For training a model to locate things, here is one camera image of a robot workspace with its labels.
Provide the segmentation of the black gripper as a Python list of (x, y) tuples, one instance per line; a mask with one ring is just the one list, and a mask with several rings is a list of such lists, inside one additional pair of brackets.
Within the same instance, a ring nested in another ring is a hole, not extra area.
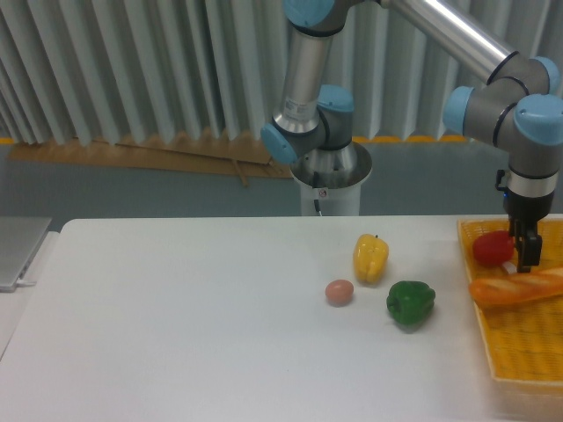
[(517, 271), (529, 273), (541, 259), (542, 237), (537, 233), (537, 223), (546, 217), (552, 207), (553, 193), (541, 197), (524, 197), (505, 192), (503, 206), (508, 214), (508, 232), (516, 240)]

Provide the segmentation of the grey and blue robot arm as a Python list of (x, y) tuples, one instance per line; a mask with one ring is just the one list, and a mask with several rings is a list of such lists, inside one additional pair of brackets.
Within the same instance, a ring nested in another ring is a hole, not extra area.
[[(369, 177), (369, 152), (352, 139), (355, 103), (345, 88), (321, 77), (333, 37), (344, 28), (350, 1), (287, 1), (292, 26), (281, 103), (260, 132), (271, 157), (287, 164), (305, 189), (302, 210), (324, 215), (330, 193), (338, 215), (357, 215), (359, 190)], [(496, 176), (504, 196), (517, 270), (538, 266), (543, 240), (539, 222), (551, 211), (562, 157), (560, 73), (544, 57), (528, 58), (444, 1), (386, 1), (463, 64), (484, 86), (461, 86), (442, 112), (452, 132), (508, 154)]]

